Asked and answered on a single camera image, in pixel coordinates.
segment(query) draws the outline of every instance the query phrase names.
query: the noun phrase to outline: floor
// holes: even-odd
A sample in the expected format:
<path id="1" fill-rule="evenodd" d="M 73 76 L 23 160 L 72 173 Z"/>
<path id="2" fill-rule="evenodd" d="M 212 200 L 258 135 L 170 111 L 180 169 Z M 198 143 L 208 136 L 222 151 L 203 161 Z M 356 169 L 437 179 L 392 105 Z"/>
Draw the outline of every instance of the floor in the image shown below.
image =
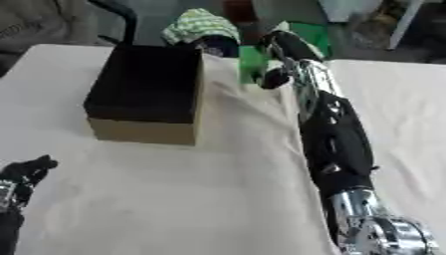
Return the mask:
<path id="1" fill-rule="evenodd" d="M 189 8 L 205 8 L 223 15 L 222 0 L 117 0 L 131 7 L 138 15 L 135 43 L 139 45 L 163 45 L 160 33 L 181 13 Z M 359 59 L 393 62 L 423 62 L 427 54 L 423 50 L 400 47 L 394 51 L 358 48 L 348 39 L 341 25 L 328 24 L 317 0 L 253 0 L 256 13 L 267 31 L 284 20 L 326 24 L 335 59 Z M 119 37 L 123 22 L 116 16 L 97 11 L 102 34 Z"/>

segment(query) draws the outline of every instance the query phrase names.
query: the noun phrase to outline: chrome robotic forearm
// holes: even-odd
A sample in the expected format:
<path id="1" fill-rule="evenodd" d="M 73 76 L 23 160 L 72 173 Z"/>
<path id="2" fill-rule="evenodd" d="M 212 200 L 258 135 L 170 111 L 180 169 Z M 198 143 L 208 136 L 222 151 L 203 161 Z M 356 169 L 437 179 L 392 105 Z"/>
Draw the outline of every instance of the chrome robotic forearm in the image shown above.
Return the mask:
<path id="1" fill-rule="evenodd" d="M 284 81 L 293 85 L 308 168 L 341 253 L 441 254 L 428 230 L 392 215 L 376 195 L 370 179 L 376 168 L 370 144 L 331 71 L 316 55 L 305 52 L 306 43 L 294 34 L 276 31 L 261 45 L 284 64 L 265 75 L 262 87 L 274 89 Z"/>

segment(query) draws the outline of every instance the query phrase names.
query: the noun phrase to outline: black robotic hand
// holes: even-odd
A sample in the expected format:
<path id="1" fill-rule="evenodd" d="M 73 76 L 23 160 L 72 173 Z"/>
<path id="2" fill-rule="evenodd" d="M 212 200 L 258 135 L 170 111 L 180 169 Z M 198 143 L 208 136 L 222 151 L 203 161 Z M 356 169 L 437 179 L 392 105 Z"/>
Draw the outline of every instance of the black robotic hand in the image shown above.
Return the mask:
<path id="1" fill-rule="evenodd" d="M 0 255 L 13 255 L 23 223 L 21 210 L 34 188 L 58 163 L 48 155 L 8 164 L 0 172 Z"/>
<path id="2" fill-rule="evenodd" d="M 271 59 L 281 61 L 284 66 L 269 70 L 264 77 L 253 77 L 266 90 L 274 90 L 286 84 L 292 74 L 296 74 L 295 62 L 299 60 L 313 60 L 322 62 L 323 54 L 304 41 L 301 37 L 289 31 L 276 30 L 265 35 L 256 46 L 257 50 Z"/>
<path id="3" fill-rule="evenodd" d="M 33 194 L 34 188 L 58 163 L 48 155 L 25 162 L 8 164 L 0 172 L 0 213 L 11 207 L 22 209 Z"/>

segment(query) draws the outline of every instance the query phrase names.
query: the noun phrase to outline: chair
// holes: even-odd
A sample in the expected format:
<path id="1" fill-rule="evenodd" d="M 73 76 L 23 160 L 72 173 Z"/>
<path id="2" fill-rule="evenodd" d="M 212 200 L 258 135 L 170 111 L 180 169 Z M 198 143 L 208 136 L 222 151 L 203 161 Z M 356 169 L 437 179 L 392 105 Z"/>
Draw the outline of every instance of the chair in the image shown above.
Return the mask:
<path id="1" fill-rule="evenodd" d="M 446 1 L 425 4 L 407 30 L 403 43 L 429 53 L 425 63 L 446 64 Z"/>
<path id="2" fill-rule="evenodd" d="M 133 44 L 134 34 L 136 32 L 137 16 L 132 9 L 116 2 L 115 0 L 88 0 L 88 1 L 91 4 L 101 9 L 117 14 L 125 22 L 125 29 L 121 41 L 109 36 L 99 35 L 101 39 L 113 44 L 126 44 L 126 45 Z"/>

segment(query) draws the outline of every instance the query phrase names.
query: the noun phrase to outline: table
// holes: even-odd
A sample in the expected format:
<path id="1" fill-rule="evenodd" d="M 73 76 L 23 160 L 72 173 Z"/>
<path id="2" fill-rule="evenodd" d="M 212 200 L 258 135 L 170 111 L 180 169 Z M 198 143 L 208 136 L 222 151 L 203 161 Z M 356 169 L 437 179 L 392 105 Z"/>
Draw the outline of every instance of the table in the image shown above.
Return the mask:
<path id="1" fill-rule="evenodd" d="M 204 56 L 195 147 L 94 139 L 82 102 L 111 48 L 41 45 L 0 81 L 6 164 L 61 164 L 25 210 L 17 254 L 336 254 L 305 169 L 289 87 L 237 85 Z M 364 124 L 378 194 L 446 249 L 444 66 L 329 63 Z"/>
<path id="2" fill-rule="evenodd" d="M 235 61 L 205 56 L 195 147 L 98 141 L 82 103 L 110 52 L 36 46 L 0 82 L 2 163 L 60 161 L 17 254 L 332 253 L 280 94 L 238 86 Z"/>

